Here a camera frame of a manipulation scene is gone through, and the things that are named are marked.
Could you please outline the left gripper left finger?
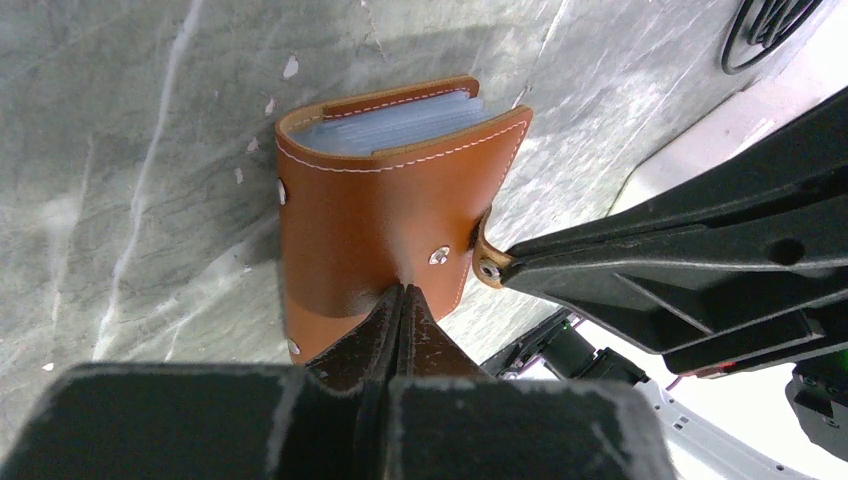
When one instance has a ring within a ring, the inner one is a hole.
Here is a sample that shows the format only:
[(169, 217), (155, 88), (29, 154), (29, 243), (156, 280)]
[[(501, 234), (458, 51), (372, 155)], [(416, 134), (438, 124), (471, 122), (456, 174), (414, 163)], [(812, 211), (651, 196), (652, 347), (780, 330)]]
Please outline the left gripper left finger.
[(2, 463), (5, 479), (378, 479), (381, 397), (405, 290), (349, 340), (347, 387), (296, 365), (89, 363), (60, 375)]

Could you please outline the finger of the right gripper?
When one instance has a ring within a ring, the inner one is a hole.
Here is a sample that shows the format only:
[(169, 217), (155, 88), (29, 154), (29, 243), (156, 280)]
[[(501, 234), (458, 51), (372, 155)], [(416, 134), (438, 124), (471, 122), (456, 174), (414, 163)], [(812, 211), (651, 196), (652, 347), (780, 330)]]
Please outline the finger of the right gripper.
[(502, 284), (677, 375), (847, 346), (847, 94), (624, 212), (510, 248)]

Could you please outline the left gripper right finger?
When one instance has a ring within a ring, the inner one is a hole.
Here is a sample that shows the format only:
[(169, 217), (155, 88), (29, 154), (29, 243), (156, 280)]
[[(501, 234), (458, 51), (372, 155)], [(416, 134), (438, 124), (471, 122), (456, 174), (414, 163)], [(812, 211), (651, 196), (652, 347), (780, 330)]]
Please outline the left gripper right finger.
[(642, 394), (607, 380), (495, 380), (436, 366), (454, 344), (426, 338), (430, 310), (406, 287), (397, 370), (387, 385), (387, 479), (673, 479), (661, 426)]

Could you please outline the white plastic tray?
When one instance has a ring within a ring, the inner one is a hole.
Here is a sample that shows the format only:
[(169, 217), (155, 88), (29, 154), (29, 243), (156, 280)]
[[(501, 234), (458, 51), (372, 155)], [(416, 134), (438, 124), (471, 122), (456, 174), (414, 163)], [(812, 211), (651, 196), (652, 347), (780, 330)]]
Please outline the white plastic tray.
[(847, 86), (847, 29), (813, 35), (775, 78), (734, 94), (643, 160), (608, 213), (618, 214), (741, 153)]

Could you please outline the brown leather card holder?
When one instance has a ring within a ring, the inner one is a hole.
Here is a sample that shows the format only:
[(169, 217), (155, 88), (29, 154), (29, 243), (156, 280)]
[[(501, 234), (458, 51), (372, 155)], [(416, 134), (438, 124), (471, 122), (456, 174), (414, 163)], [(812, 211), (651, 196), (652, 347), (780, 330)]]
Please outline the brown leather card holder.
[(274, 126), (284, 274), (285, 334), (304, 364), (364, 321), (383, 292), (413, 284), (435, 318), (459, 304), (472, 235), (524, 140), (532, 110), (516, 106), (456, 132), (362, 154), (306, 143), (312, 127), (403, 107), (474, 100), (479, 82), (460, 75), (290, 111)]

